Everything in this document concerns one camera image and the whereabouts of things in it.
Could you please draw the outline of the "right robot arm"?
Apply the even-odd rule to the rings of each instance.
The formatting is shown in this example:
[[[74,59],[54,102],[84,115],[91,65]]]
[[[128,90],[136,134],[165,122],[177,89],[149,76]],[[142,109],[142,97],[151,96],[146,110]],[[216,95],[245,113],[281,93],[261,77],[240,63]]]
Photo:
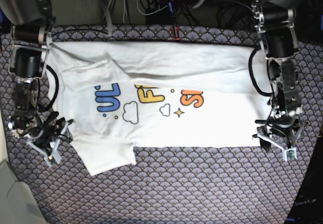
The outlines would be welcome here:
[[[16,138],[39,152],[48,166],[60,163],[58,151],[63,141],[71,142],[68,125],[72,120],[59,119],[53,111],[45,120],[40,115],[52,108],[59,92],[59,78],[51,66],[46,64],[52,46],[52,15],[50,0],[1,0],[1,11],[12,23],[13,51],[9,62],[9,73],[15,76],[13,94],[14,111],[8,128]],[[40,102],[40,79],[49,71],[54,78],[55,90],[50,103]]]

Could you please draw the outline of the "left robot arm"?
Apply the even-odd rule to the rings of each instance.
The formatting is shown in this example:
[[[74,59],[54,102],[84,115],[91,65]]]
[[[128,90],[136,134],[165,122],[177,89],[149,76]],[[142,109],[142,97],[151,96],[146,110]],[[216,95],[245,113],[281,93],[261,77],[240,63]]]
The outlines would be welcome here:
[[[260,126],[255,138],[263,147],[271,145],[284,153],[294,152],[304,129],[299,119],[302,113],[301,98],[296,80],[297,74],[291,61],[299,52],[295,30],[296,9],[305,0],[252,0],[251,10],[259,46],[255,47],[248,61],[249,75],[256,91],[269,98],[272,107],[265,120],[257,120]],[[262,50],[271,92],[263,92],[256,83],[252,69],[255,54]]]

